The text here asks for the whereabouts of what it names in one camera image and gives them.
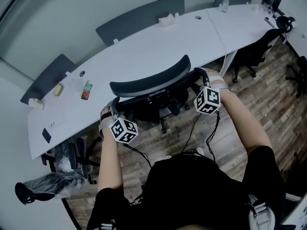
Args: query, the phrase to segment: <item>small box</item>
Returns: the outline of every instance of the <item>small box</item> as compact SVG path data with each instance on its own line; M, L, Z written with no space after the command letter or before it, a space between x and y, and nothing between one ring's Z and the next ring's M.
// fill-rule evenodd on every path
M54 96L59 96L59 94L61 93L62 89L63 89L63 86L58 83L56 85L56 87L54 88L54 90L53 90L53 95Z
M138 126L136 123L128 121L119 117L115 123L110 124L109 128L117 142L130 143L139 134Z
M194 100L196 111L211 115L221 106L220 90L205 87Z

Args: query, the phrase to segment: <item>black cable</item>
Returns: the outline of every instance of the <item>black cable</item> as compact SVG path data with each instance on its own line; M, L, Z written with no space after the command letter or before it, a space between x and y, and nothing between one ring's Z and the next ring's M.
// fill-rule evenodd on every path
M216 119L216 124L215 124L214 131L211 133L211 135L210 135L210 136L208 137L208 139L206 140L206 144L207 144L207 146L208 146L208 148L209 148L209 152L210 152L210 153L212 154L212 156L213 156L214 162L215 162L215 155L214 155L214 153L212 152L209 143L212 141L212 139L213 139L213 137L214 137L214 135L215 135L216 129L217 129L217 127L218 127L218 125L219 125L219 122L220 122L220 120L221 120L221 118L220 118L220 112L219 112L219 111L216 111L216 114L217 114L217 119Z
M124 144L124 147L126 147L126 148L128 148L128 149L130 149L130 150L132 150L132 151L134 151L134 152L137 152L138 154L142 155L142 156L145 158L145 160L148 162L149 167L152 168L152 165L150 164L149 159L148 159L148 156L147 156L146 153L140 152L139 150L137 150L136 148L131 147L131 146L128 145L128 144Z
M196 123L197 123L198 119L200 118L200 116L201 116L201 114L196 118L196 120L195 120L195 122L194 122L194 124L193 124L192 130L191 130L191 132L190 132L190 136L189 136L189 138L188 138L188 140L187 140L187 142L186 142L184 148L181 150L181 153L183 153L184 149L187 147L188 142L189 142L189 140L191 139L191 136L192 136L192 133L193 133L193 130L194 130L194 126L196 125Z
M212 152L209 143L212 141L212 139L213 139L213 137L214 137L214 135L215 135L216 129L217 129L218 125L219 125L219 121L220 121L220 113L219 113L219 111L216 111L215 113L217 114L217 119L216 119L215 128L214 128L214 131L211 133L211 135L210 135L210 136L208 137L208 139L206 140L206 144L207 144L207 146L208 146L208 148L209 148L209 152L210 152L210 153L212 154L212 156L213 156L214 162L215 162L215 155L214 155L214 153ZM199 153L197 152L196 148L194 148L194 149L189 149L189 150L187 150L187 151L184 152L184 149L187 147L187 145L188 145L188 143L189 143L189 141L190 141L190 139L191 139L191 136L192 136L194 127L195 127L197 121L199 120L200 116L201 116L201 114L196 118L196 120L195 120L195 122L194 122L194 124L193 124L192 130L191 130L191 132L190 132L190 136L189 136L189 138L188 138L188 140L187 140L187 142L186 142L184 148L183 148L182 151L181 151L179 154L177 154L177 155L180 155L180 154L190 154L190 155L194 155L195 153L197 153L198 155L204 157L203 155L201 155L201 154L199 154ZM130 146L130 145L128 145L128 144L124 144L124 147L126 147L126 148L128 148L128 149L130 149L130 150L132 150L132 151L134 151L134 152L137 152L138 154L140 154L141 156L143 156L143 157L145 158L145 160L148 162L149 167L152 168L152 165L150 164L149 159L148 159L148 155L147 155L146 153L140 152L139 150L137 150L136 148L133 148L132 146Z

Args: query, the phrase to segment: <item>shoulder strap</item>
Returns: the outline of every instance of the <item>shoulder strap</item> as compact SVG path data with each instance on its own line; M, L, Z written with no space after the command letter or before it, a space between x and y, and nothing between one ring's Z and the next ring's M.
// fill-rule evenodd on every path
M250 211L248 222L250 230L274 230L275 215L264 202L260 202L254 195L249 194Z

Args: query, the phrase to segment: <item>smartphone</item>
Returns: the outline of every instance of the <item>smartphone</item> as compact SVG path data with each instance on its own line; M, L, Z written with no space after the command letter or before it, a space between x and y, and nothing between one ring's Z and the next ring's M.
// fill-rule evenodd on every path
M45 128L43 130L43 137L45 138L46 142L50 143L51 135L48 133L48 131Z

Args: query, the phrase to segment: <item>white desk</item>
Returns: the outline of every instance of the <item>white desk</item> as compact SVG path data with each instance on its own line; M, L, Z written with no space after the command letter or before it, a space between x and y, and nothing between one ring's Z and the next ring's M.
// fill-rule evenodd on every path
M260 8L254 12L255 4L229 6L227 13L218 8L207 9L209 17L214 22L218 33L226 46L227 58L220 73L223 76L229 68L238 49L257 42L272 27L264 21L268 17L270 22L278 28L276 21Z
M191 60L192 69L224 56L222 39L208 14L223 38L227 53L256 42L271 29L263 20L265 16L255 13L250 5L230 6L227 13L208 9L184 14L169 28L157 24L106 48L72 73L77 78L85 70L84 81L90 80L93 84L89 100L82 100L64 79L59 97L54 97L51 91L43 99L44 110L33 109L29 113L32 159L98 121L101 109L115 98L109 87L111 81L132 81L157 74L173 66L185 54ZM49 144L42 136L44 128L51 134Z
M297 202L297 205L283 220L282 225L296 225L296 229L302 229L307 224L307 193L302 198L286 194L286 199Z

